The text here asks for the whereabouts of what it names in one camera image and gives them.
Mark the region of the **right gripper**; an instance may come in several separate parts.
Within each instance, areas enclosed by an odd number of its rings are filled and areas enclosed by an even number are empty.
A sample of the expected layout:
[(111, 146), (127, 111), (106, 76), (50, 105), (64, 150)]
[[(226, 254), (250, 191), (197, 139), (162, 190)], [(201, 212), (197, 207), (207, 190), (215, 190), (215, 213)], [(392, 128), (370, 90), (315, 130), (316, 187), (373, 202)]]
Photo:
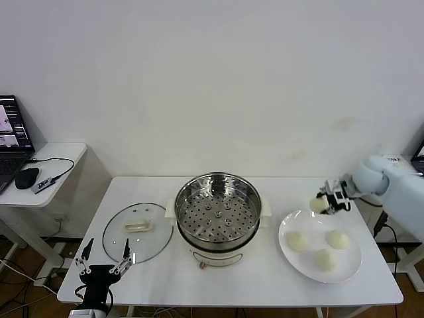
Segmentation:
[(334, 215), (336, 211), (350, 211), (350, 199), (345, 191), (345, 182), (327, 180), (320, 188), (319, 197), (326, 197), (328, 205), (322, 210), (324, 215)]

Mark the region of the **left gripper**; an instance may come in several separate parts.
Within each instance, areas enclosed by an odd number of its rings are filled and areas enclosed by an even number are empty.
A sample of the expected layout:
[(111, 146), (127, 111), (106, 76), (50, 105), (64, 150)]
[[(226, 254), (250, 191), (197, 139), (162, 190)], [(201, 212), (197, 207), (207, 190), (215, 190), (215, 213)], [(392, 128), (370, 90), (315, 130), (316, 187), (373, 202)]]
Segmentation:
[(76, 266), (79, 270), (79, 278), (82, 285), (79, 291), (83, 290), (82, 303), (80, 307), (112, 307), (114, 296), (111, 286), (116, 284), (127, 270), (134, 264), (131, 258), (129, 239), (126, 240), (123, 257), (114, 265), (89, 265), (89, 255), (93, 246), (94, 238), (83, 248), (80, 256), (75, 258)]

